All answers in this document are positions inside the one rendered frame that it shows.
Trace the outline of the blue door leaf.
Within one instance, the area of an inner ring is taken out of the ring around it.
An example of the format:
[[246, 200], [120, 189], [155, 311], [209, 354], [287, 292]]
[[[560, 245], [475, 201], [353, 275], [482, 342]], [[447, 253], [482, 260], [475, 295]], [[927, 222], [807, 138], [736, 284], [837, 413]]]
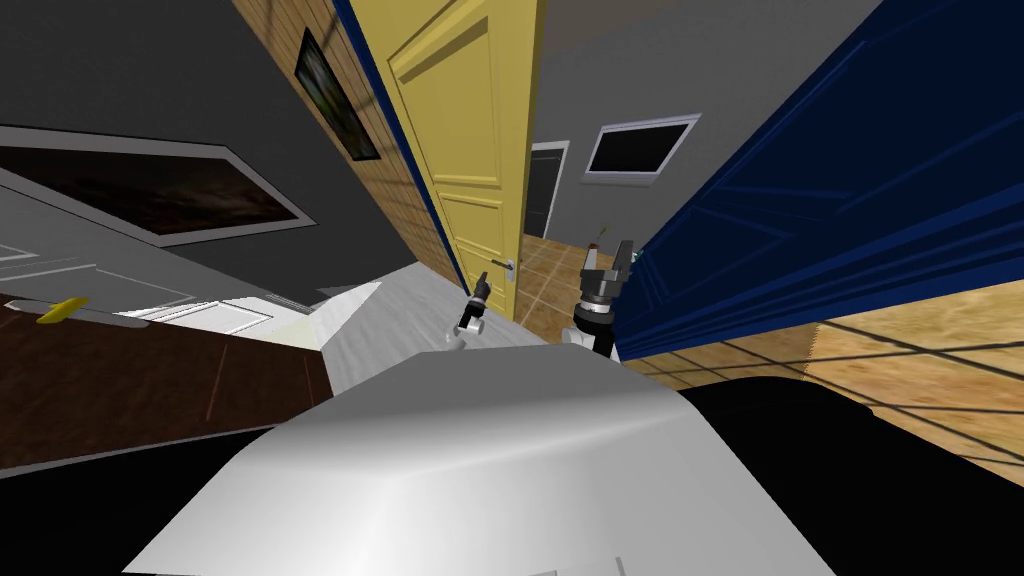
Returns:
[[882, 0], [641, 249], [624, 360], [1024, 279], [1024, 0]]

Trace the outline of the white framed window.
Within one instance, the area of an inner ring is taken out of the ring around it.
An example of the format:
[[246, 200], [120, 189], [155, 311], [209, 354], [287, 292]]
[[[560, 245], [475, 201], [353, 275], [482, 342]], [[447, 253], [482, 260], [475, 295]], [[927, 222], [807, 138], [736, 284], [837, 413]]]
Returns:
[[581, 181], [594, 186], [651, 186], [700, 118], [695, 113], [603, 126]]

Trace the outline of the dark brown door leaf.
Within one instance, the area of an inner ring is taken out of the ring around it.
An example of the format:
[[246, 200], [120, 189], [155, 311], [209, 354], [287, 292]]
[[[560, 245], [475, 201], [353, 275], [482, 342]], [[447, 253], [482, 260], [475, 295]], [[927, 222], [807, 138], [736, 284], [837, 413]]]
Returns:
[[153, 323], [42, 324], [0, 292], [0, 471], [276, 425], [329, 400], [321, 353]]

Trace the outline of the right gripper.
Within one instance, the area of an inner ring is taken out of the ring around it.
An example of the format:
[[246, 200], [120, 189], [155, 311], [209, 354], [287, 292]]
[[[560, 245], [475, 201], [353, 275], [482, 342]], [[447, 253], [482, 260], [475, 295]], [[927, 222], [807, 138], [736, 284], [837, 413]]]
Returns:
[[589, 245], [583, 269], [580, 271], [580, 290], [583, 300], [613, 300], [621, 294], [628, 280], [634, 258], [634, 242], [618, 243], [611, 269], [597, 269], [597, 246]]

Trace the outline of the large grey framed picture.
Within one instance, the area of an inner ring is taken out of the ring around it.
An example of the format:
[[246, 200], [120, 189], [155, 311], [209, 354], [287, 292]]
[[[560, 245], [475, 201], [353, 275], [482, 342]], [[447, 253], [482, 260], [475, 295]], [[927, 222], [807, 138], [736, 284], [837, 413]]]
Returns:
[[160, 248], [315, 224], [223, 145], [0, 125], [0, 188]]

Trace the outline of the dark grey door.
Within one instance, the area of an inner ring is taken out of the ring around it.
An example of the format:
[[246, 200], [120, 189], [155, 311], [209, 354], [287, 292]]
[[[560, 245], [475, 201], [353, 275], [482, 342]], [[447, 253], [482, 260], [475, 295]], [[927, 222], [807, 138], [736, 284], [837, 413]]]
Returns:
[[535, 143], [525, 197], [523, 234], [545, 238], [569, 141]]

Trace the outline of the yellow door leaf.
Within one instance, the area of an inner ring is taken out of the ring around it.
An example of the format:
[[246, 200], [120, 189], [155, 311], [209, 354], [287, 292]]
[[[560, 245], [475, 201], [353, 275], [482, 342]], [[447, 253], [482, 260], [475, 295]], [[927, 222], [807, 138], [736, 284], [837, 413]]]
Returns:
[[465, 282], [512, 318], [547, 0], [350, 2]]

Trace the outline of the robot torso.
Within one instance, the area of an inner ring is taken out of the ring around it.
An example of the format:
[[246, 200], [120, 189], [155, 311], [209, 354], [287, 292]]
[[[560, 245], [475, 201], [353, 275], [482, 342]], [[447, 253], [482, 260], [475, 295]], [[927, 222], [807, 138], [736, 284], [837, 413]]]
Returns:
[[421, 353], [242, 449], [184, 576], [835, 576], [688, 400], [578, 345]]

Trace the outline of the dark framed wall picture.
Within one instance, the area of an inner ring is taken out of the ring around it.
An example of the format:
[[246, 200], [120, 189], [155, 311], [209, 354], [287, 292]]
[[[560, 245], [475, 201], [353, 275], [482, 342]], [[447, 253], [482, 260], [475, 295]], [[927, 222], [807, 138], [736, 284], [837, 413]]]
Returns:
[[353, 161], [381, 158], [309, 28], [303, 32], [294, 75]]

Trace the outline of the white panelled door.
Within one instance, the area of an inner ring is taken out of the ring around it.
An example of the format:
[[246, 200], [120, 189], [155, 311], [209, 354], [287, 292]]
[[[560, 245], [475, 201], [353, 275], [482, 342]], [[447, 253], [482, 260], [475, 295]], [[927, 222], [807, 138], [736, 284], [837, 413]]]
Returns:
[[0, 293], [123, 313], [225, 301], [261, 335], [312, 313], [265, 289], [0, 186]]

